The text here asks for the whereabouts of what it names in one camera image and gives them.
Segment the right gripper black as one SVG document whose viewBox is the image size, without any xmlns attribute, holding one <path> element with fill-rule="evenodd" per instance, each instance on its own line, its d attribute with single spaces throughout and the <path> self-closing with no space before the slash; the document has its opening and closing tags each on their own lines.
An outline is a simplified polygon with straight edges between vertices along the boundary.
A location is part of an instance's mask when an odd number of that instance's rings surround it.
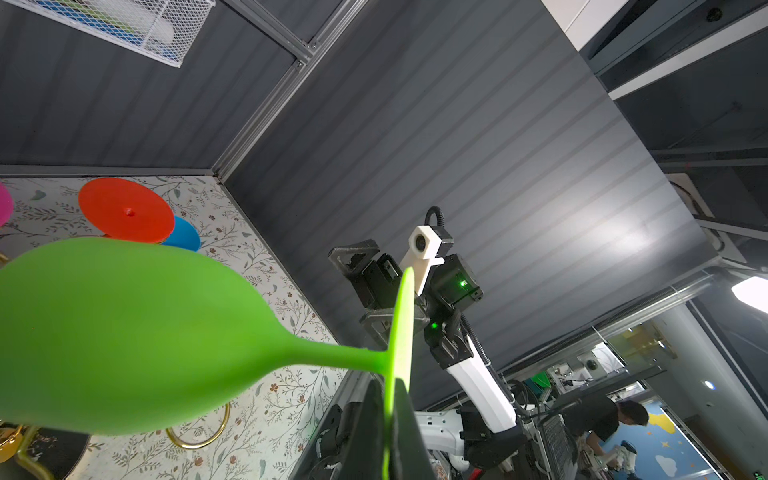
<svg viewBox="0 0 768 480">
<path fill-rule="evenodd" d="M 373 239 L 333 247 L 328 260 L 350 282 L 365 309 L 360 324 L 379 347 L 387 347 L 402 271 Z"/>
</svg>

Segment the blue wine glass front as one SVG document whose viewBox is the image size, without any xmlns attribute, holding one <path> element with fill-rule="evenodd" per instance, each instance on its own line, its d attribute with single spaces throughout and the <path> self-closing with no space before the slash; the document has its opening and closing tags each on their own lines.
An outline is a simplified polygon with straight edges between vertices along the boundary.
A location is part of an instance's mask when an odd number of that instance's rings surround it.
<svg viewBox="0 0 768 480">
<path fill-rule="evenodd" d="M 201 247 L 201 238 L 193 225 L 180 216 L 175 216 L 174 228 L 162 245 L 197 252 Z"/>
</svg>

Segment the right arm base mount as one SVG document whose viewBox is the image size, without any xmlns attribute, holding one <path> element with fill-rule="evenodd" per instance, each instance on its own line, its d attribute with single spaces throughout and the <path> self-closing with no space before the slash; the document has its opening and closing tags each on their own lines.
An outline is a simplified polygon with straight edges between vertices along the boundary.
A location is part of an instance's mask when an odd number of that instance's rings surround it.
<svg viewBox="0 0 768 480">
<path fill-rule="evenodd" d="M 328 409 L 297 462 L 293 479 L 329 480 L 340 476 L 362 406 L 362 401 L 352 401 Z"/>
</svg>

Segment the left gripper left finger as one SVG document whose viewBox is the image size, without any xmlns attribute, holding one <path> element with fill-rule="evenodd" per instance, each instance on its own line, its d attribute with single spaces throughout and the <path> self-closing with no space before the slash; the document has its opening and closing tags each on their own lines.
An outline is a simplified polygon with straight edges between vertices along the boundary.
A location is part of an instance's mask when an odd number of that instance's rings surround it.
<svg viewBox="0 0 768 480">
<path fill-rule="evenodd" d="M 337 479 L 376 480 L 382 478 L 385 440 L 382 385 L 372 380 L 355 409 L 350 436 L 342 455 Z"/>
</svg>

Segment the red wine glass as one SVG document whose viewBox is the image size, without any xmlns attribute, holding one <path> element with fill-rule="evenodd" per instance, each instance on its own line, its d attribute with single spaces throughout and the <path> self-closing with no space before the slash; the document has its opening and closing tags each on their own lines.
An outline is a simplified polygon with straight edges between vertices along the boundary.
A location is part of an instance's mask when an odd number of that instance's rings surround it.
<svg viewBox="0 0 768 480">
<path fill-rule="evenodd" d="M 78 193 L 85 218 L 106 237 L 158 244 L 172 233 L 174 214 L 149 188 L 122 178 L 97 178 Z"/>
</svg>

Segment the green wine glass front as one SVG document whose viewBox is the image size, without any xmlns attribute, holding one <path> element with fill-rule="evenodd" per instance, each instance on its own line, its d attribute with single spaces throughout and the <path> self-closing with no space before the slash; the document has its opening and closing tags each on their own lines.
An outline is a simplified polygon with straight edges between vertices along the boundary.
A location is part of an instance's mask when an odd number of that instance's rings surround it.
<svg viewBox="0 0 768 480">
<path fill-rule="evenodd" d="M 309 341 L 283 327 L 257 289 L 204 255 L 80 237 L 34 248 L 1 270 L 1 416 L 98 435 L 172 427 L 269 373 L 315 365 L 380 374 L 368 461 L 385 479 L 398 395 L 410 383 L 414 273 L 398 285 L 388 348 Z"/>
</svg>

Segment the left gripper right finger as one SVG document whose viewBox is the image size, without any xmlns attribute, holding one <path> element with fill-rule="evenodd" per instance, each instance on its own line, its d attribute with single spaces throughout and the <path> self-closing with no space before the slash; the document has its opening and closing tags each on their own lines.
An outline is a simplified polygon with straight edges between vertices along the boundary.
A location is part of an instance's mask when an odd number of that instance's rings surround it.
<svg viewBox="0 0 768 480">
<path fill-rule="evenodd" d="M 417 424 L 404 382 L 395 381 L 394 406 L 389 440 L 389 478 L 433 480 L 430 457 Z"/>
</svg>

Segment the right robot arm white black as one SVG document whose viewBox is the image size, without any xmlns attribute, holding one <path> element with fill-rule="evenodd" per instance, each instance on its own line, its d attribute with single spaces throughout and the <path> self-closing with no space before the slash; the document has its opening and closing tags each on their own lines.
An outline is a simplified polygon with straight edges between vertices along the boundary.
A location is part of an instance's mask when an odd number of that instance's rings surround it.
<svg viewBox="0 0 768 480">
<path fill-rule="evenodd" d="M 368 337 L 386 347 L 403 267 L 366 240 L 334 247 L 329 260 L 352 284 L 365 313 Z M 489 470 L 500 466 L 527 441 L 511 392 L 492 369 L 464 312 L 481 300 L 482 289 L 458 254 L 439 258 L 415 298 L 414 337 L 424 340 L 441 369 L 451 375 L 469 404 L 442 418 L 420 412 L 417 422 L 429 450 L 441 450 Z"/>
</svg>

